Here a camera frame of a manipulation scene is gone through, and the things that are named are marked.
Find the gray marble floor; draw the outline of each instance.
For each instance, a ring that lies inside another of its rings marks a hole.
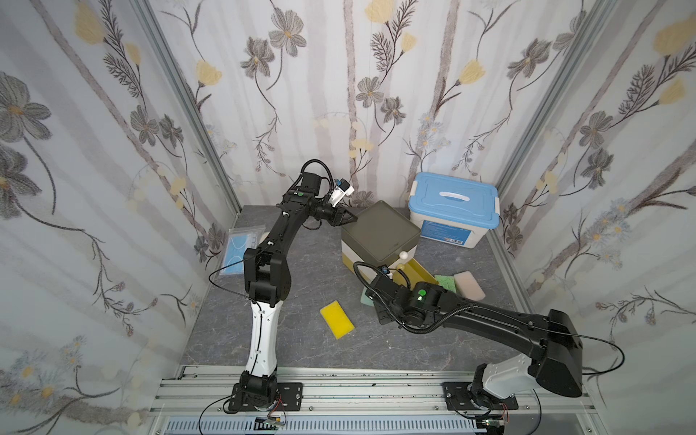
[[[246,206],[237,227],[265,224],[278,217],[272,206]],[[486,238],[467,249],[421,238],[416,259],[431,274],[471,271],[486,293],[482,301],[514,309]],[[439,328],[427,335],[378,323],[374,308],[360,303],[362,286],[341,261],[340,229],[323,225],[300,229],[287,257],[292,288],[278,323],[278,365],[396,370],[474,370],[483,362],[515,355],[513,349],[463,331]],[[231,290],[244,292],[242,275]],[[355,329],[336,340],[319,310],[338,301]],[[251,309],[246,299],[210,290],[182,364],[244,365],[251,339]]]

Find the gray box lid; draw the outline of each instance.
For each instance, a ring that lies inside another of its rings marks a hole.
[[[369,206],[358,214],[357,222],[341,228],[341,240],[373,266],[394,263],[420,237],[420,228],[384,201]]]

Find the vent grille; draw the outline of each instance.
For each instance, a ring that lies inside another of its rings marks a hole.
[[[255,417],[204,417],[205,435],[244,434],[473,434],[485,433],[460,416],[291,416],[285,426],[260,425]],[[198,417],[172,417],[164,435],[199,435]]]

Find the yellow sponge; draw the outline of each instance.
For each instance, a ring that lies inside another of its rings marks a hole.
[[[331,302],[319,312],[326,320],[326,324],[331,328],[331,332],[336,336],[336,340],[355,329],[343,308],[338,305],[338,301]]]

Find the box handle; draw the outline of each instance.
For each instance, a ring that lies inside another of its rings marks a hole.
[[[468,196],[462,195],[460,193],[455,193],[455,192],[440,192],[440,196],[444,196],[445,198],[457,199],[460,201],[471,200],[471,198],[469,198]]]

